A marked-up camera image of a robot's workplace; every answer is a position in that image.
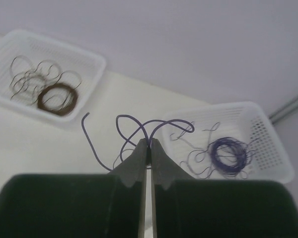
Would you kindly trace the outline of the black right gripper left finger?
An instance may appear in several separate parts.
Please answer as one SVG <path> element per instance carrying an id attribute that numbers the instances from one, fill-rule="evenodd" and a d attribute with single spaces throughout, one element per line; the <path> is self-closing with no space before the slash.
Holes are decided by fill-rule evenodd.
<path id="1" fill-rule="evenodd" d="M 0 191 L 0 238 L 142 238 L 147 142 L 107 174 L 18 174 Z"/>

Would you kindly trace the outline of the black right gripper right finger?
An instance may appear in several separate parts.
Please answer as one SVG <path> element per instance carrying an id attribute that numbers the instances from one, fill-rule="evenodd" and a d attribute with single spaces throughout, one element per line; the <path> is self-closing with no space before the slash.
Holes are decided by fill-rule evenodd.
<path id="1" fill-rule="evenodd" d="M 156 238 L 298 238 L 298 209 L 270 180 L 195 179 L 151 142 Z"/>

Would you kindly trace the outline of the white rectangular basket right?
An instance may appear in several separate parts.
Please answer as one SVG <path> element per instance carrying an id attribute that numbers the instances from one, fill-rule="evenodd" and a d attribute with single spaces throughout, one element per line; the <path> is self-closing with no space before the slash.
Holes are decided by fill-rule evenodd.
<path id="1" fill-rule="evenodd" d="M 286 184 L 294 169 L 273 125 L 255 103 L 168 112 L 187 125 L 162 128 L 168 156 L 197 179 L 264 179 Z"/>

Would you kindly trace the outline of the white rectangular basket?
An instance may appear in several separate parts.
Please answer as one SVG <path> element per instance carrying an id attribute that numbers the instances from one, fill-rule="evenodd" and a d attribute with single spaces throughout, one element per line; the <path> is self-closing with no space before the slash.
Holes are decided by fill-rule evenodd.
<path id="1" fill-rule="evenodd" d="M 52 124 L 70 123 L 105 68 L 99 54 L 13 30 L 0 39 L 0 106 Z"/>
<path id="2" fill-rule="evenodd" d="M 168 112 L 187 125 L 162 128 L 168 156 L 197 179 L 264 179 L 286 184 L 294 169 L 273 125 L 255 103 Z"/>

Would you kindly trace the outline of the white rectangular basket left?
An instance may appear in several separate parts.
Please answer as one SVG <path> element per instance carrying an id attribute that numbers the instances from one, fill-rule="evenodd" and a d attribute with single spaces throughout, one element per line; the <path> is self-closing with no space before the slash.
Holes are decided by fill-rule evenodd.
<path id="1" fill-rule="evenodd" d="M 52 124 L 70 123 L 105 68 L 99 54 L 13 30 L 0 39 L 0 106 Z"/>

